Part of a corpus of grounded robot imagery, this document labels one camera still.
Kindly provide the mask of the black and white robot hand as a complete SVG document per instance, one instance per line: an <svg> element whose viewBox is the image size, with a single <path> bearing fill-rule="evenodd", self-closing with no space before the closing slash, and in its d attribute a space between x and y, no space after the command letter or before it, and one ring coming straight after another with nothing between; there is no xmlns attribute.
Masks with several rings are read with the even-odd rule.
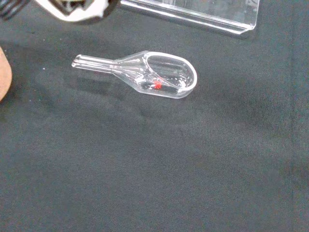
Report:
<svg viewBox="0 0 309 232"><path fill-rule="evenodd" d="M110 15L118 5L118 0L37 0L40 7L50 15L69 23L93 23ZM28 0L2 0L0 18L4 21L13 18L27 4Z"/></svg>

